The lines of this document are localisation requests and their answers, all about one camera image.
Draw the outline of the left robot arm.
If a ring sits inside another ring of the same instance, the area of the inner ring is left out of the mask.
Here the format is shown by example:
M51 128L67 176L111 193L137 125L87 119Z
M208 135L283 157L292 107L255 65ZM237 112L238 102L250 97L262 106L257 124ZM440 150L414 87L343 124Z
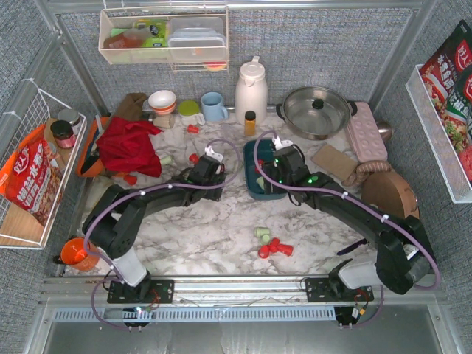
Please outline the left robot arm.
M133 288L148 276L134 243L142 220L173 207L188 207L201 199L219 201L226 174L222 161L203 155L168 182L146 190L109 187L83 223L83 234L101 248L120 279Z

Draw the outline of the teal storage basket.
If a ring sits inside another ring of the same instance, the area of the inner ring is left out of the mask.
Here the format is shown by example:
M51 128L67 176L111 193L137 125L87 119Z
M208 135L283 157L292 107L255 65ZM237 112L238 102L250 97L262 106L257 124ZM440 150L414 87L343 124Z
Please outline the teal storage basket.
M287 193L281 190L281 193L265 193L265 190L257 183L257 179L261 177L254 163L254 145L255 140L247 142L243 147L244 173L246 179L246 187L249 195L257 201L272 201L283 199ZM274 154L271 147L270 139L262 139L258 145L257 158L263 162L272 162Z

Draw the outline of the green capsule cluster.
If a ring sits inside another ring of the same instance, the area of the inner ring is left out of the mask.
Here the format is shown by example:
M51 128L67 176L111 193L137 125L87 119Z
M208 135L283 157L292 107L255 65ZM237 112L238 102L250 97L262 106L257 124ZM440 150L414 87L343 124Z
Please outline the green capsule cluster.
M254 236L255 237L262 237L263 235L269 235L270 229L265 227L256 227L254 229Z

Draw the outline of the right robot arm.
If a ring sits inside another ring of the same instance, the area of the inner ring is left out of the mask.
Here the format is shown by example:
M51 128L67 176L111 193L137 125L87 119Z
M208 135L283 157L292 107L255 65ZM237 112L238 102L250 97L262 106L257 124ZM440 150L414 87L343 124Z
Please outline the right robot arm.
M293 145L271 143L274 160L261 172L273 186L287 190L300 204L327 213L359 233L377 255L372 272L390 291L438 288L441 282L424 226L414 216L401 219L382 213L349 194L324 173L312 173Z

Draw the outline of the cork mat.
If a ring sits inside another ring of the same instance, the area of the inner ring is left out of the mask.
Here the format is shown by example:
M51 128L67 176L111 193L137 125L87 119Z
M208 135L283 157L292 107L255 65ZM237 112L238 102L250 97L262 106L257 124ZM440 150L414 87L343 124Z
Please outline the cork mat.
M322 146L311 161L341 181L347 179L358 166L357 161L329 144Z

